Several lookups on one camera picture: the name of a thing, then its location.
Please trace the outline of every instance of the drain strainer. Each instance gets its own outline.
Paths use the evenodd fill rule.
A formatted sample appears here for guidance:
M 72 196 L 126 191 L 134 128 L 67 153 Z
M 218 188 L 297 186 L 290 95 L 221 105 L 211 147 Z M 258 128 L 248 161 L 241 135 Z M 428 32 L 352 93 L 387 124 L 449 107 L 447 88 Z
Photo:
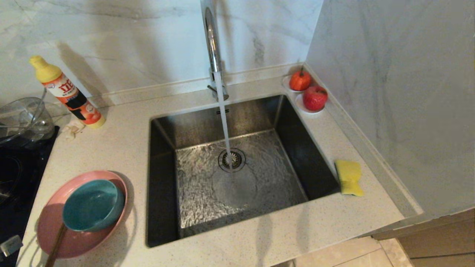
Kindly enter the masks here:
M 226 153 L 226 149 L 219 154 L 218 157 L 218 164 L 221 169 L 225 172 L 237 172 L 244 167 L 246 163 L 246 156 L 244 152 L 237 148 L 231 148 L 231 160 L 228 160 L 228 153 Z

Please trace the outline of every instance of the running water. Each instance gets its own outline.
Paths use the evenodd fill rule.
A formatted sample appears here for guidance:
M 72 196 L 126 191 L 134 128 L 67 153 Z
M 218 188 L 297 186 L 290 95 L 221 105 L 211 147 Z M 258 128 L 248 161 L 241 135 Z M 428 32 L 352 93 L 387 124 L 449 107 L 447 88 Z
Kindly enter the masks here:
M 223 96 L 223 83 L 221 80 L 221 72 L 217 71 L 213 73 L 214 81 L 216 83 L 216 91 L 218 92 L 218 102 L 219 102 L 219 111 L 221 112 L 221 122 L 223 123 L 223 132 L 224 132 L 224 140 L 226 142 L 226 153 L 227 162 L 229 164 L 229 168 L 233 170 L 233 161 L 231 155 L 231 147 L 229 145 L 229 134 L 228 134 L 228 123 L 226 121 L 226 111 L 224 109 L 224 96 Z

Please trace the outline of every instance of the faucet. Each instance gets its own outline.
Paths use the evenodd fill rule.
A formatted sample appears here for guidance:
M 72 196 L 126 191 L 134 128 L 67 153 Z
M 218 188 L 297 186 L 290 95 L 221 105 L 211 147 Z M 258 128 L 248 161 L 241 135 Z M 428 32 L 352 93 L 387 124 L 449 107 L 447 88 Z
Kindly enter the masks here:
M 215 72 L 221 72 L 221 56 L 219 54 L 219 42 L 218 31 L 216 29 L 216 21 L 214 19 L 214 7 L 211 0 L 201 0 L 201 12 L 203 14 L 203 25 L 205 27 L 206 44 L 208 46 L 209 64 L 209 77 L 211 78 L 211 85 L 208 85 L 208 89 L 213 91 L 213 97 L 218 100 L 218 91 L 216 90 L 216 82 L 214 78 Z M 228 91 L 223 84 L 223 98 L 224 100 L 229 98 Z

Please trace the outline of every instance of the marble wall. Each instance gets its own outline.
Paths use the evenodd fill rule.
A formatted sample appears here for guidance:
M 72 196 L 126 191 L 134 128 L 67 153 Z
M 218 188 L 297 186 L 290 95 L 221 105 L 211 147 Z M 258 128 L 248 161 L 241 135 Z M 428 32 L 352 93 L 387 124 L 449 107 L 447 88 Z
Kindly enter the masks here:
M 475 206 L 473 0 L 326 0 L 307 62 L 421 204 Z
M 215 2 L 225 69 L 240 72 L 304 61 L 323 0 Z M 209 76 L 199 0 L 2 0 L 0 39 L 0 105 L 40 95 L 35 54 L 87 95 Z

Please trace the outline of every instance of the sink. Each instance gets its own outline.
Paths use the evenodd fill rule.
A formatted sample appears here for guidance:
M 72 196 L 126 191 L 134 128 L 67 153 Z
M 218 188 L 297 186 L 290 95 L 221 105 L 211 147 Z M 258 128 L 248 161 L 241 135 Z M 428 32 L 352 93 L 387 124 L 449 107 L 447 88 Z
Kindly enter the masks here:
M 339 192 L 285 95 L 153 119 L 147 245 L 175 240 Z

